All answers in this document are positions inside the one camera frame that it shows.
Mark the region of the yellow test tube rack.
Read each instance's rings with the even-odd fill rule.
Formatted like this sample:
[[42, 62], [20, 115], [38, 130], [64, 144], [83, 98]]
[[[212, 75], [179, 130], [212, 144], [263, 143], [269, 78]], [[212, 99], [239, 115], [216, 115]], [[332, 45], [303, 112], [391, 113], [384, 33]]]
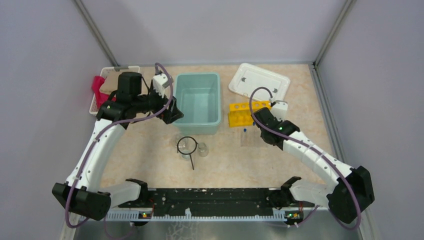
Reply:
[[[269, 101], [253, 101], [253, 112], [261, 108], [271, 108]], [[251, 116], [250, 105], [248, 102], [231, 103], [229, 105], [228, 125], [230, 128], [252, 126], [254, 120]]]

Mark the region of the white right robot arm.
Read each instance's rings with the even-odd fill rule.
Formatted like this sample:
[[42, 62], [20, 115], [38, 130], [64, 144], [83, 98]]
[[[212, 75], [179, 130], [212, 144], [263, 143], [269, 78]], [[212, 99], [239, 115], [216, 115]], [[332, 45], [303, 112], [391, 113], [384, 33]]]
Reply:
[[314, 144], [289, 120], [278, 120], [263, 107], [252, 113], [262, 140], [291, 154], [311, 169], [323, 184], [293, 176], [281, 187], [281, 199], [287, 206], [309, 202], [325, 207], [344, 224], [350, 224], [374, 201], [370, 172], [363, 166], [354, 168]]

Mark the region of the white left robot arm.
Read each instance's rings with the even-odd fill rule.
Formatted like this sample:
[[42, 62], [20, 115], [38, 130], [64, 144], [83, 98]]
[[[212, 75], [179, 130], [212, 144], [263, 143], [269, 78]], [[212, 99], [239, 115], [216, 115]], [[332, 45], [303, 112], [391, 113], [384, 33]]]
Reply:
[[172, 88], [173, 78], [158, 71], [142, 94], [143, 76], [138, 72], [123, 72], [118, 76], [117, 89], [105, 101], [96, 115], [91, 138], [78, 164], [63, 183], [55, 183], [53, 196], [71, 213], [92, 220], [102, 220], [111, 208], [132, 202], [138, 207], [149, 203], [150, 193], [146, 182], [126, 179], [124, 183], [100, 188], [100, 181], [111, 154], [131, 123], [157, 117], [171, 124], [184, 115], [177, 108]]

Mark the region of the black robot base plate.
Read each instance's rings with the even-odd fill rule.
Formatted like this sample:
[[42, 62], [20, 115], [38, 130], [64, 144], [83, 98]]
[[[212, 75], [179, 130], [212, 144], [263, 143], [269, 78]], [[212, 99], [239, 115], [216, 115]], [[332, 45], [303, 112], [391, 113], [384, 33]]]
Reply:
[[290, 200], [280, 188], [151, 188], [120, 208], [151, 208], [155, 217], [271, 217], [275, 211], [312, 207]]

